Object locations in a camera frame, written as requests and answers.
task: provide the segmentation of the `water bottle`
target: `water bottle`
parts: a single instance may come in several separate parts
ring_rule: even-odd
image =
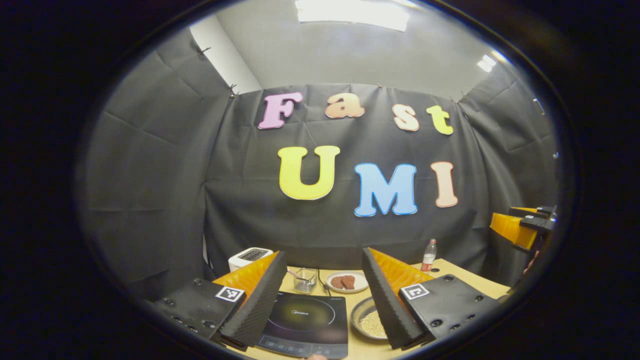
[[[420,270],[431,271],[433,260],[436,259],[436,250],[436,240],[431,239],[429,241],[429,245],[427,245],[427,249],[424,251],[424,257],[422,257],[422,267],[420,268]]]

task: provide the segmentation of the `glass cup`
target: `glass cup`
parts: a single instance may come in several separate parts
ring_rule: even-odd
[[[316,288],[317,270],[301,268],[293,278],[293,290],[302,294],[311,294]]]

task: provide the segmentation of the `meat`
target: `meat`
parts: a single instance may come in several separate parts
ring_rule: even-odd
[[[344,285],[342,285],[342,278],[343,276],[336,276],[333,279],[331,279],[331,286],[333,286],[336,289],[344,289]]]
[[[356,282],[356,278],[351,275],[345,275],[342,277],[342,285],[344,285],[344,288],[347,290],[355,289],[355,287],[353,286],[355,282]]]

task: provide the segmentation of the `metal bowl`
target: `metal bowl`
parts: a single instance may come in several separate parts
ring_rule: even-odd
[[[368,338],[376,339],[376,340],[386,340],[387,339],[386,336],[380,337],[380,336],[369,334],[368,332],[364,331],[360,327],[360,321],[362,321],[362,319],[365,316],[371,314],[375,310],[376,310],[376,304],[373,302],[373,298],[368,297],[364,299],[353,308],[351,312],[351,324],[353,324],[353,327],[358,329],[358,331],[360,331],[364,336],[367,336]]]

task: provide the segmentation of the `wooden table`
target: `wooden table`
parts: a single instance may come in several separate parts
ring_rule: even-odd
[[[420,264],[412,265],[415,268],[420,268]],[[509,288],[507,286],[498,284],[496,282],[487,280],[483,277],[480,277],[472,272],[468,272],[444,259],[436,259],[433,263],[434,268],[440,269],[439,272],[429,272],[429,275],[433,277],[440,277],[446,274],[455,275],[457,278],[466,282],[467,284],[473,286],[480,292],[497,299],[507,293]],[[294,268],[292,266],[289,267],[291,270],[297,270],[298,268]],[[339,270],[321,270],[320,269],[320,279],[325,282],[326,277],[331,273],[334,273]],[[295,293],[293,290],[293,275],[287,273],[284,279],[282,280],[282,285],[280,286],[280,291],[286,291],[287,293]],[[322,288],[320,283],[316,286],[311,295],[318,296],[328,296],[327,292]],[[376,359],[391,359],[396,357],[403,352],[413,350],[408,349],[405,351],[400,350],[399,348],[392,350],[389,342],[387,340],[373,340],[365,337],[360,334],[358,330],[353,328],[351,324],[351,310],[362,300],[371,296],[371,291],[369,288],[352,294],[338,293],[336,291],[332,291],[333,296],[344,296],[347,303],[347,319],[349,320],[349,355],[345,357],[346,360],[376,360]],[[237,351],[242,355],[250,356],[254,359],[265,359],[265,360],[292,360],[295,357],[285,356],[276,354],[274,352],[270,352],[267,350],[263,350],[258,347],[250,347],[246,352]]]

